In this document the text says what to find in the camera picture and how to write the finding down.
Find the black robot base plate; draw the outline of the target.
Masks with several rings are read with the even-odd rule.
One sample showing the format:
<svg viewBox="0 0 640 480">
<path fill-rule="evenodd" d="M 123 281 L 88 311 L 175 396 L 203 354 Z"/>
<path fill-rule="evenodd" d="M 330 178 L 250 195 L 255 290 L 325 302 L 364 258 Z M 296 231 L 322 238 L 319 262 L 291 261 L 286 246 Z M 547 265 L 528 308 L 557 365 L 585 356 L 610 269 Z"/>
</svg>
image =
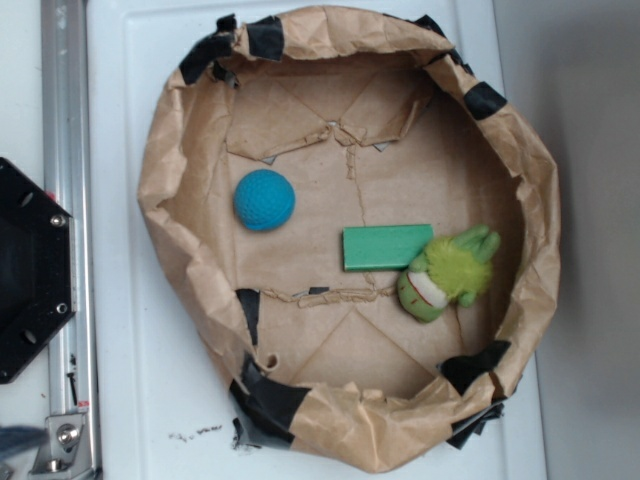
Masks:
<svg viewBox="0 0 640 480">
<path fill-rule="evenodd" d="M 1 383 L 13 382 L 74 314 L 71 216 L 1 160 Z"/>
</svg>

